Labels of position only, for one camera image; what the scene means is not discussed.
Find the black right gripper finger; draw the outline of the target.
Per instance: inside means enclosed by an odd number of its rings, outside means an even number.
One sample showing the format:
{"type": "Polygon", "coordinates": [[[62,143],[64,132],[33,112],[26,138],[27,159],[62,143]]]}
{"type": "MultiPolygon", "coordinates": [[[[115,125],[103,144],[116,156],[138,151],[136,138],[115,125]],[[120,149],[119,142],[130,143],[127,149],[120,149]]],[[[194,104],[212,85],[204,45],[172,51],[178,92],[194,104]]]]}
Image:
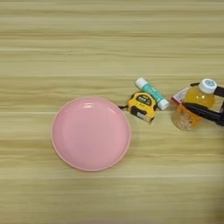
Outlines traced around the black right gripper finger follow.
{"type": "Polygon", "coordinates": [[[193,112],[195,115],[215,122],[217,125],[224,127],[224,102],[222,103],[219,112],[213,111],[196,103],[184,102],[183,106],[193,112]]]}
{"type": "MultiPolygon", "coordinates": [[[[195,87],[195,86],[198,86],[199,84],[200,84],[199,82],[192,83],[190,84],[190,87],[195,87]]],[[[224,98],[224,87],[217,86],[217,88],[214,91],[214,95],[224,98]]]]}

